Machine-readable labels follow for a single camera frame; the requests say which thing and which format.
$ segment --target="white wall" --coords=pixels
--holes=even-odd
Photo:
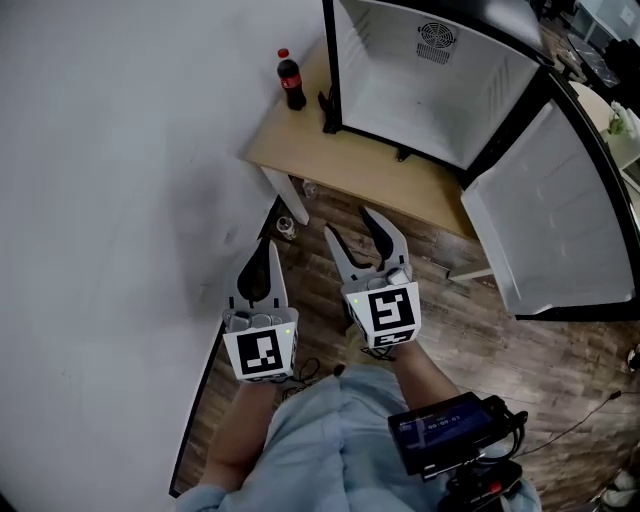
[[[319,0],[0,0],[0,491],[161,510],[225,259],[274,195],[237,155]]]

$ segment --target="wooden floor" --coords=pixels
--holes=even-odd
[[[317,197],[305,204],[311,221],[300,227],[296,240],[279,240],[273,230],[272,236],[290,305],[300,312],[296,365],[317,357],[320,376],[325,376],[346,360],[346,323],[324,225],[333,224],[356,256],[375,259],[377,254],[357,213],[362,201],[318,187]],[[496,394],[513,412],[529,412],[522,451],[582,420],[610,393],[638,389],[624,364],[627,351],[640,342],[638,323],[516,321],[490,281],[446,279],[448,269],[481,257],[478,243],[374,208],[407,238],[420,286],[420,343],[461,390],[481,397]],[[189,433],[177,491],[197,483],[209,439],[237,386],[221,346]],[[639,425],[640,397],[623,395],[557,443],[518,459],[540,492],[544,510],[582,503],[596,494],[639,440]]]

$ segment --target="plastic bottle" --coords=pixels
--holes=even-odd
[[[291,59],[288,59],[289,50],[282,48],[278,50],[278,57],[284,59],[278,64],[278,76],[280,77],[280,83],[282,88],[287,93],[287,105],[292,110],[302,110],[307,104],[307,98],[305,98],[302,92],[302,79],[300,78],[300,68]]]

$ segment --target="fridge door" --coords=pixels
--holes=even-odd
[[[551,99],[462,202],[508,310],[541,320],[640,318],[629,198],[575,96],[548,80]]]

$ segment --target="red bottle label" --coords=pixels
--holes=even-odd
[[[285,89],[293,89],[302,83],[302,79],[300,78],[300,73],[298,73],[296,76],[292,76],[291,78],[281,78],[280,83]]]

